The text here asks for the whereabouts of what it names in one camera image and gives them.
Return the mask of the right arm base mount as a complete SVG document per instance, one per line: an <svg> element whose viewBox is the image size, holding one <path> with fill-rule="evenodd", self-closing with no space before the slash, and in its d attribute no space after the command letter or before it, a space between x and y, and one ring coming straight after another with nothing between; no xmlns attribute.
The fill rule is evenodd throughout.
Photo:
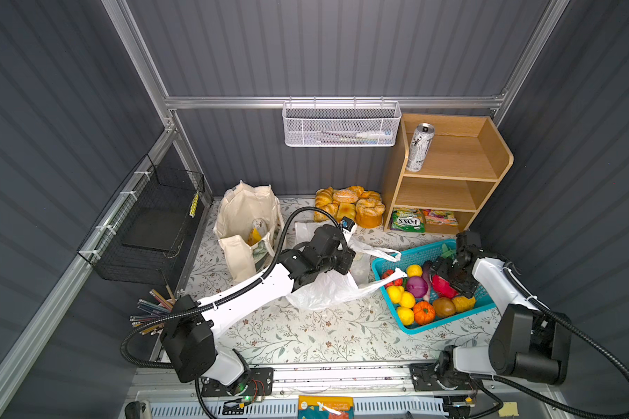
<svg viewBox="0 0 629 419"><path fill-rule="evenodd" d="M412 385L416 391L456 391L479 389L469 375L452 368L447 369L437 362L412 363L408 366Z"/></svg>

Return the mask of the yellow snack packet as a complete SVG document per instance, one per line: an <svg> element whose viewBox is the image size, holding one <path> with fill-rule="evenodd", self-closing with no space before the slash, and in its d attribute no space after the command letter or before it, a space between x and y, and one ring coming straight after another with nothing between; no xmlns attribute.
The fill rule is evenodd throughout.
<svg viewBox="0 0 629 419"><path fill-rule="evenodd" d="M262 235L257 229L253 229L248 237L247 244L249 246L254 246L258 244L262 240Z"/></svg>

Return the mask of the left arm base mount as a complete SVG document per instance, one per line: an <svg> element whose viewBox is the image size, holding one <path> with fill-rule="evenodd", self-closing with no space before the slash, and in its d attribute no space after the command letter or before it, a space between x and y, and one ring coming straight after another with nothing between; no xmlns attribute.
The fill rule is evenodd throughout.
<svg viewBox="0 0 629 419"><path fill-rule="evenodd" d="M237 382L225 386L219 381L204 378L202 396L204 397L250 397L270 396L274 384L273 368L250 368L241 375Z"/></svg>

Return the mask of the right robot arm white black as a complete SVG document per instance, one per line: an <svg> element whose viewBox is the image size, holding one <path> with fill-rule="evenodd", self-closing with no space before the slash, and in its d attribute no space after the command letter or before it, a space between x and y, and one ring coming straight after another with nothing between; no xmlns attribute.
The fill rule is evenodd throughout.
<svg viewBox="0 0 629 419"><path fill-rule="evenodd" d="M573 337L606 358L629 384L629 368L574 326L565 314L554 312L541 302L522 284L512 261L482 247L479 234L472 231L457 234L454 256L437 258L431 271L466 298L473 297L483 287L501 314L486 347L448 346L440 353L432 376L442 389L456 390L471 384L487 393L485 381L500 382L556 410L594 418L594 412L559 403L520 384L520 380L562 384ZM629 418L629 410L622 416Z"/></svg>

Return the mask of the pink dragon fruit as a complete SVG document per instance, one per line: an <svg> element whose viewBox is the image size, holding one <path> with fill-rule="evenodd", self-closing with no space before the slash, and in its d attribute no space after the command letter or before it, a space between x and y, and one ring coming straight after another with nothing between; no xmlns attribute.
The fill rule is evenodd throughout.
<svg viewBox="0 0 629 419"><path fill-rule="evenodd" d="M433 275L432 285L433 291L435 291L440 298L452 299L458 295L458 292L454 290L445 279L442 279L442 277L438 275Z"/></svg>

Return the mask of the white plastic grocery bag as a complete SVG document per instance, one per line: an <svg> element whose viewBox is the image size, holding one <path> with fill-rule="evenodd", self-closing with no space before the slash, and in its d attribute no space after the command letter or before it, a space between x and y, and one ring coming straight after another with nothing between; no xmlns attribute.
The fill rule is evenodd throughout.
<svg viewBox="0 0 629 419"><path fill-rule="evenodd" d="M370 260L398 263L402 253L366 244L361 240L362 231L363 228L355 226L352 232L344 232L349 248L356 253L348 273L341 274L336 270L319 273L313 283L286 296L288 303L299 310L321 311L360 300L386 285L386 280L381 280L381 285L370 284Z"/></svg>

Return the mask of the cream canvas tote bag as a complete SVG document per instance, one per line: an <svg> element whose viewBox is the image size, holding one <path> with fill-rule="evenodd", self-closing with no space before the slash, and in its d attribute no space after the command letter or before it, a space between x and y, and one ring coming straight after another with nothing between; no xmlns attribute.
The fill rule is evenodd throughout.
<svg viewBox="0 0 629 419"><path fill-rule="evenodd" d="M213 228L232 284L272 262L283 227L281 202L270 186L239 183L225 193Z"/></svg>

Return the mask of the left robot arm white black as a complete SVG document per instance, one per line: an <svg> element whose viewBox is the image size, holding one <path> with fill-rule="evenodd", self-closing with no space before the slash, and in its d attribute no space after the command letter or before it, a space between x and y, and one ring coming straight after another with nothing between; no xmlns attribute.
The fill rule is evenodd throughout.
<svg viewBox="0 0 629 419"><path fill-rule="evenodd" d="M210 379L232 395L242 393L251 380L250 368L237 350L218 347L219 338L249 314L313 283L320 273L348 273L356 256L348 243L356 226L354 220L347 216L336 220L316 206L311 211L325 216L328 222L318 227L309 241L285 248L293 222L293 218L288 218L273 260L264 270L215 296L200 300L189 295L179 298L170 314L126 336L120 346L122 358L142 368L172 369L183 383L199 384ZM160 342L169 357L166 362L140 359L129 351L131 340L152 326L162 327Z"/></svg>

